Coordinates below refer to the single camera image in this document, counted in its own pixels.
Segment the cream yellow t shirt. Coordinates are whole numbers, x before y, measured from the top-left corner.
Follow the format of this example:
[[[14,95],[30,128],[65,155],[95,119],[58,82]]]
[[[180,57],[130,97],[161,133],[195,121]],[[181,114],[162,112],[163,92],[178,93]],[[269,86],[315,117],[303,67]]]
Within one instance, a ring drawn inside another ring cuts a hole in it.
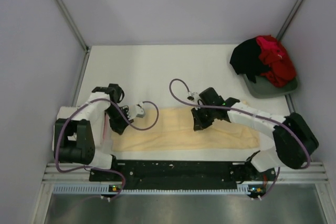
[[[260,146],[259,133],[236,123],[216,120],[201,131],[193,130],[189,107],[160,110],[154,127],[138,131],[128,126],[122,135],[112,133],[114,152],[203,149],[251,149]]]

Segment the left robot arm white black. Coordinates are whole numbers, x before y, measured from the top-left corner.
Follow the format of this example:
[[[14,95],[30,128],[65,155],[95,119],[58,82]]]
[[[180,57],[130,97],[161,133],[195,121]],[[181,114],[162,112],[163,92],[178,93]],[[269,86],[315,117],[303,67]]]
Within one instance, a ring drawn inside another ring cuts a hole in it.
[[[128,123],[110,102],[120,103],[124,91],[118,84],[95,87],[80,110],[75,106],[62,106],[54,124],[52,150],[61,163],[76,163],[101,169],[107,180],[114,180],[119,168],[115,157],[102,150],[104,141],[112,132],[121,135]]]

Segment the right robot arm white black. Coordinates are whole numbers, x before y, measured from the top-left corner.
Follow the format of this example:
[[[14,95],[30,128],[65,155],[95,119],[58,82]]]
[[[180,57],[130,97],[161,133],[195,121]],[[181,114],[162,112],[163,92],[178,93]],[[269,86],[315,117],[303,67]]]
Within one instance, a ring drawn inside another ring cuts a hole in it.
[[[263,112],[239,99],[223,99],[212,87],[201,93],[190,92],[187,98],[197,105],[191,110],[195,131],[210,127],[215,120],[224,120],[247,126],[273,140],[271,148],[248,157],[245,174],[252,180],[275,167],[303,169],[319,147],[315,135],[298,113],[282,116]]]

